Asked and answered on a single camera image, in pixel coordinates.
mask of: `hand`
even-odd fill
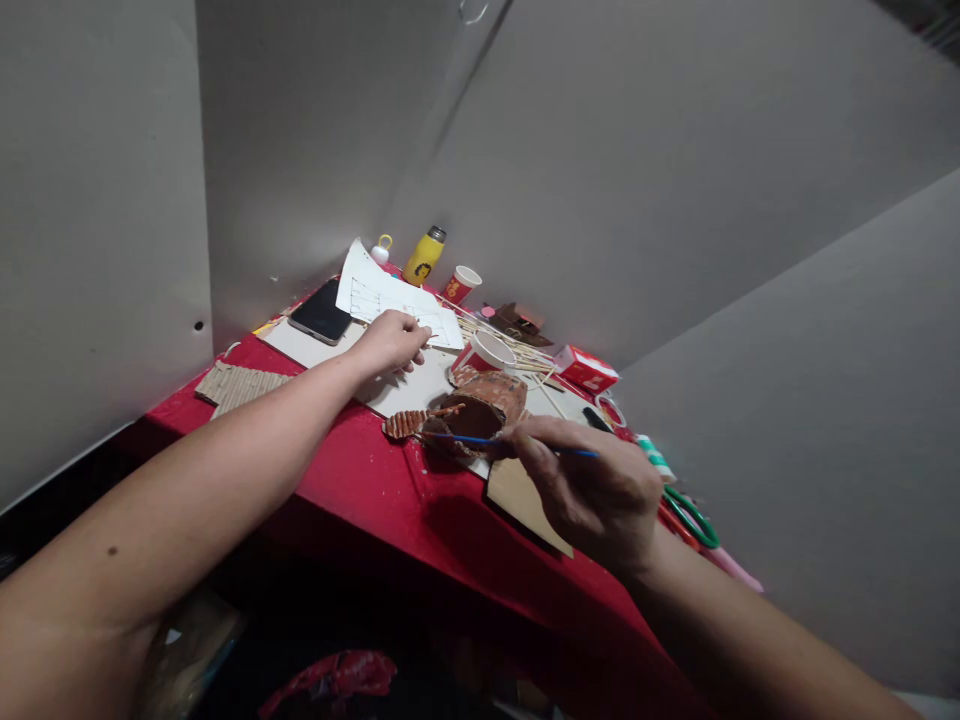
[[[373,377],[392,370],[413,372],[414,365],[423,365],[422,348],[433,331],[420,327],[410,315],[387,310],[370,323],[347,357]]]
[[[551,417],[511,426],[501,438],[513,446],[547,519],[567,542],[621,578],[646,569],[663,482],[643,450]],[[593,450],[600,457],[557,455],[547,445]]]

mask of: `scissors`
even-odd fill
[[[686,495],[669,485],[663,486],[657,515],[664,525],[697,552],[702,548],[714,550],[720,547],[720,540],[710,521]]]

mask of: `pink pen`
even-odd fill
[[[730,553],[728,553],[722,547],[719,547],[715,550],[707,550],[704,548],[700,551],[700,554],[727,573],[727,575],[736,578],[754,592],[763,592],[763,585],[760,584],[760,581],[740,567],[739,563],[730,557]]]

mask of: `forearm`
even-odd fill
[[[335,358],[183,438],[4,583],[4,604],[111,628],[162,614],[289,497],[365,377]]]
[[[645,567],[623,580],[670,657],[724,716],[918,717],[662,527]]]

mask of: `red box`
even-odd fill
[[[602,393],[620,379],[617,371],[603,360],[573,345],[567,345],[554,355],[553,362],[560,377],[594,394]]]

